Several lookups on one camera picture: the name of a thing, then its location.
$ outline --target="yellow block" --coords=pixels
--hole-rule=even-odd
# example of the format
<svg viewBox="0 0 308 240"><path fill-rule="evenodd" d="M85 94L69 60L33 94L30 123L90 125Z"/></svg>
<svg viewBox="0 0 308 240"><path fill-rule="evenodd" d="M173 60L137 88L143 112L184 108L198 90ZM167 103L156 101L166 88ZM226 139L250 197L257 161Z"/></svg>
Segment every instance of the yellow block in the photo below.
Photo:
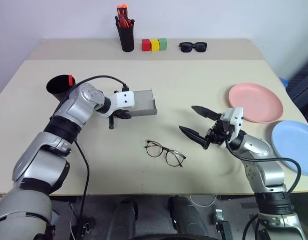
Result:
<svg viewBox="0 0 308 240"><path fill-rule="evenodd" d="M149 39L150 41L150 50L152 52L158 51L159 50L159 41L157 38Z"/></svg>

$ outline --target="black cup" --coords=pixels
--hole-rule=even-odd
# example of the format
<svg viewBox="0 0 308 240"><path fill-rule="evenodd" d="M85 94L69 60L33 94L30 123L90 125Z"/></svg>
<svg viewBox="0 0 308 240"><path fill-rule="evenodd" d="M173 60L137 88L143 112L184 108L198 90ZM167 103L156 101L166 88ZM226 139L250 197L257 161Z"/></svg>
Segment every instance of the black cup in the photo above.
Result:
<svg viewBox="0 0 308 240"><path fill-rule="evenodd" d="M119 27L117 26L120 43L124 52L131 52L134 50L134 26Z"/></svg>
<svg viewBox="0 0 308 240"><path fill-rule="evenodd" d="M71 87L72 86L69 85L69 75L59 75L47 83L46 89L50 94L61 101Z"/></svg>

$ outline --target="table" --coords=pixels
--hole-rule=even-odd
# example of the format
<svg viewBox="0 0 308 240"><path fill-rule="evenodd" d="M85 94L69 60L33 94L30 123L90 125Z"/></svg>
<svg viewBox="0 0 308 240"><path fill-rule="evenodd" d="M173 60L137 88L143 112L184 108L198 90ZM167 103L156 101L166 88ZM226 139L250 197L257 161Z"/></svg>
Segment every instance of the table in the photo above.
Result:
<svg viewBox="0 0 308 240"><path fill-rule="evenodd" d="M281 99L284 113L280 121L306 120L249 40L205 39L205 53L182 53L178 49L181 41L168 39L167 51L141 52L140 40L135 40L135 50L130 53L121 51L118 39L43 41L0 94L0 193L12 187L15 163L58 104L46 91L46 83L57 75L72 74L77 82L111 75L126 82L132 91L152 89L158 109L158 115L118 119L114 130L108 129L108 119L97 114L91 117L78 136L91 169L88 194L251 194L240 160L215 145L203 150L178 129L182 125L204 136L212 127L213 121L190 107L224 112L233 85L258 83ZM92 84L105 95L121 88L110 79L93 80ZM242 129L270 141L275 124L244 120ZM148 156L146 140L186 155L184 167L168 166L163 156ZM70 172L54 194L81 195L86 167L75 146L67 159ZM290 187L296 174L281 165ZM307 176L301 177L295 191L308 191Z"/></svg>

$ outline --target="white cable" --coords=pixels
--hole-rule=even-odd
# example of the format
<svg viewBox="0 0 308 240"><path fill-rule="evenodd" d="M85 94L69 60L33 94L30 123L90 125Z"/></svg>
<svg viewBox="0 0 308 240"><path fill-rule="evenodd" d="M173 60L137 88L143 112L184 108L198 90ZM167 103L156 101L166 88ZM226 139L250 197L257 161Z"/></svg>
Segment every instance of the white cable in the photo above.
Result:
<svg viewBox="0 0 308 240"><path fill-rule="evenodd" d="M72 220L73 220L73 216L74 216L74 211L72 211L72 214L71 214L71 217L70 217L69 227L70 227L70 233L71 233L73 239L76 240L76 239L75 239L75 236L74 236L74 234L73 234L73 230L72 230Z"/></svg>
<svg viewBox="0 0 308 240"><path fill-rule="evenodd" d="M197 203L195 203L195 202L193 201L192 195L189 195L189 199L190 199L190 201L192 202L192 204L194 204L194 205L196 205L196 206L198 206L198 207L201 207L201 208L207 208L207 207L212 206L212 205L214 204L214 202L216 201L216 198L217 198L217 195L215 195L213 201L212 201L210 204L208 204L208 205L199 205L199 204L197 204Z"/></svg>

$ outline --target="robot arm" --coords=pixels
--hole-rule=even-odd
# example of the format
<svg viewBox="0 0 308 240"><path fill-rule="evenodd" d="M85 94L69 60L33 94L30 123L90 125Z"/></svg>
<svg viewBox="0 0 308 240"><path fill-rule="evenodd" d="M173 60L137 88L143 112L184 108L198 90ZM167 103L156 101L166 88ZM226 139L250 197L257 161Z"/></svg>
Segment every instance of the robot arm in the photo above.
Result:
<svg viewBox="0 0 308 240"><path fill-rule="evenodd" d="M292 210L286 186L284 172L275 161L262 161L273 158L270 144L242 131L243 109L229 108L224 114L217 114L201 106L192 106L200 115L216 121L205 137L196 131L179 126L181 131L191 140L202 145L204 149L210 143L220 148L231 148L234 154L245 157L242 160L246 177L255 193L260 224L265 228L259 231L260 240L293 239L305 240L298 216ZM257 162L248 159L260 159Z"/></svg>
<svg viewBox="0 0 308 240"><path fill-rule="evenodd" d="M52 239L49 194L62 186L69 172L64 157L73 141L94 111L108 117L134 105L132 91L107 98L89 83L69 94L15 165L14 186L0 202L0 240Z"/></svg>

